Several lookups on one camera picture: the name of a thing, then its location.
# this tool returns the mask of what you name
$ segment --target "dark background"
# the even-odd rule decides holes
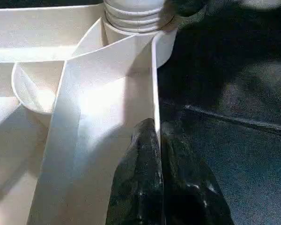
[[[235,224],[281,225],[281,7],[185,27],[158,80],[162,121],[207,161]]]
[[[0,0],[0,8],[28,8],[97,4],[102,0]]]

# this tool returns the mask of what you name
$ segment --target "white plastic tray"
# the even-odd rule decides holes
[[[120,31],[103,4],[0,10],[0,225],[105,223],[133,127],[159,133],[176,31]]]

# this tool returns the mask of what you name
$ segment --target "plastic compartment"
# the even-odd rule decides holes
[[[12,87],[19,101],[49,126],[63,61],[16,63]]]
[[[103,7],[0,10],[0,98],[11,98],[0,101],[0,225],[25,224],[33,194],[28,224],[104,224],[133,127],[153,117],[159,132],[156,68],[175,21],[134,34]]]
[[[109,28],[109,40],[127,34]],[[127,35],[67,61],[29,225],[105,224],[133,127],[151,117],[159,133],[157,65],[169,58],[176,31]]]
[[[0,63],[0,198],[17,171],[44,143],[47,129],[30,115],[13,93],[12,63]]]
[[[0,9],[0,62],[67,60],[103,14],[102,4]]]

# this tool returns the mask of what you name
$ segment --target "circular compartment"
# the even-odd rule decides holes
[[[116,41],[119,41],[120,39],[134,35],[133,32],[124,31],[124,30],[121,30],[121,29],[113,26],[107,20],[106,17],[104,17],[103,22],[104,22],[104,26],[105,26],[106,36],[107,36],[109,43],[114,43]],[[178,22],[179,22],[179,20],[176,17],[174,17],[168,24],[166,24],[159,31],[138,34],[138,36],[144,37],[144,40],[145,40],[145,37],[153,38],[157,34],[160,36],[160,39],[162,41],[158,41],[156,44],[156,51],[158,52],[158,54],[156,56],[157,68],[162,66],[171,56],[175,38],[176,38]]]
[[[63,61],[16,63],[12,88],[19,101],[49,125]]]

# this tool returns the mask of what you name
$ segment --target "black cloth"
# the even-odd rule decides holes
[[[185,133],[163,123],[161,134],[166,224],[233,225],[213,172]]]
[[[158,80],[162,122],[208,163],[235,225],[281,225],[281,7],[182,29]]]
[[[78,6],[103,2],[102,0],[0,0],[0,8],[32,8],[53,6]]]

